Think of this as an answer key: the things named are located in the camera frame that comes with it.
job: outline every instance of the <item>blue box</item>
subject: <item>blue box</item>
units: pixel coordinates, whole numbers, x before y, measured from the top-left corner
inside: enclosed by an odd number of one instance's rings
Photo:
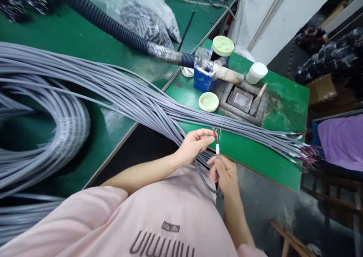
[[[193,87],[197,90],[206,93],[211,90],[217,85],[220,81],[219,78],[214,78],[209,75],[208,72],[203,70],[201,67],[194,68],[194,85]]]

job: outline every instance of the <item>person's left hand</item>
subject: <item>person's left hand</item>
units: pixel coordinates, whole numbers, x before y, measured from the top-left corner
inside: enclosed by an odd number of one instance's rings
[[[179,149],[173,154],[180,167],[190,164],[199,152],[203,152],[215,140],[213,130],[201,128],[189,132]]]

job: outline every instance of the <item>pink t-shirt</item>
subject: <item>pink t-shirt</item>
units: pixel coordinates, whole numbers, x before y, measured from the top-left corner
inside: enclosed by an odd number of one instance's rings
[[[111,186],[80,191],[0,249],[2,257],[133,255],[266,257],[247,245],[236,251],[192,165],[130,197]]]

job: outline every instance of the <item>black corrugated hose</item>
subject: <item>black corrugated hose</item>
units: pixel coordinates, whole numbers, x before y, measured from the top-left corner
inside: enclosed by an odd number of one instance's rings
[[[62,0],[65,4],[67,4],[70,8],[76,11],[79,15],[84,17],[86,20],[94,24],[99,29],[103,30],[107,34],[111,35],[118,41],[130,46],[131,48],[144,53],[145,55],[155,57],[155,52],[151,52],[155,48],[155,44],[147,41],[146,39],[136,35],[131,32],[114,19],[109,17],[106,13],[100,10],[96,5],[94,5],[90,0]],[[163,51],[164,48],[161,48],[157,45],[157,50]],[[157,56],[157,59],[163,60],[165,62],[173,63],[176,65],[181,65],[189,68],[194,68],[194,60],[195,56],[187,53],[176,52],[175,50],[170,50],[165,48],[166,53],[168,55],[175,54],[176,58],[173,61],[170,59],[166,59],[164,57],[165,54],[163,52]]]

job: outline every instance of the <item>purple cloth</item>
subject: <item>purple cloth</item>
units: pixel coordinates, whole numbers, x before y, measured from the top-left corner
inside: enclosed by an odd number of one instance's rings
[[[326,120],[318,132],[327,162],[363,171],[363,115]]]

